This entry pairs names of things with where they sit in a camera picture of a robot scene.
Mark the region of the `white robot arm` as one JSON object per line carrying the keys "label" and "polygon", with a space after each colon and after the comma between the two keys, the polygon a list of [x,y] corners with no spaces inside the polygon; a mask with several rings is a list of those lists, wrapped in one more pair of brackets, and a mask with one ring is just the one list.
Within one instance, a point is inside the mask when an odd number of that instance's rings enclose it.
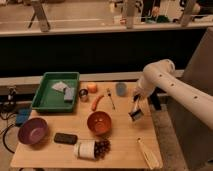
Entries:
{"label": "white robot arm", "polygon": [[174,71],[175,65],[169,59],[146,65],[136,82],[133,96],[145,99],[158,87],[213,130],[213,96],[178,80],[173,76]]}

